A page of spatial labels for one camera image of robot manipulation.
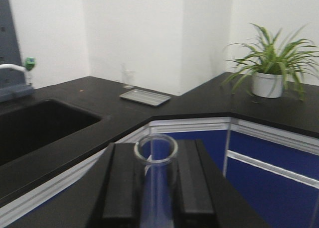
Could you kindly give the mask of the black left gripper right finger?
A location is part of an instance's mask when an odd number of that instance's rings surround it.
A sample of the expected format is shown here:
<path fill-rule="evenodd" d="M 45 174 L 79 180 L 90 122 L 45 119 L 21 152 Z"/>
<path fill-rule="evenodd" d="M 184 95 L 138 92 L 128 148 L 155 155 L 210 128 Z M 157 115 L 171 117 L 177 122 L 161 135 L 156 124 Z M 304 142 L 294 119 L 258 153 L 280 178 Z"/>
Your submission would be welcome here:
<path fill-rule="evenodd" d="M 177 228 L 268 228 L 222 175 L 200 139 L 178 140 Z"/>

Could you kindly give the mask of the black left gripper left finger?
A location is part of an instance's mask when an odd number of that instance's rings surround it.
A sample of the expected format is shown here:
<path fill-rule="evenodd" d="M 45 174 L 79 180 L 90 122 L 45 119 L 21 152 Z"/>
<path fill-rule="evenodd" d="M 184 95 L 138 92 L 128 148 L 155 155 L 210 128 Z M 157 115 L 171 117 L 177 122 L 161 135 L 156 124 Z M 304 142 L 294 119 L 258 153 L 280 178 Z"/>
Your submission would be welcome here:
<path fill-rule="evenodd" d="M 132 143 L 111 143 L 89 171 L 13 228 L 135 228 Z"/>

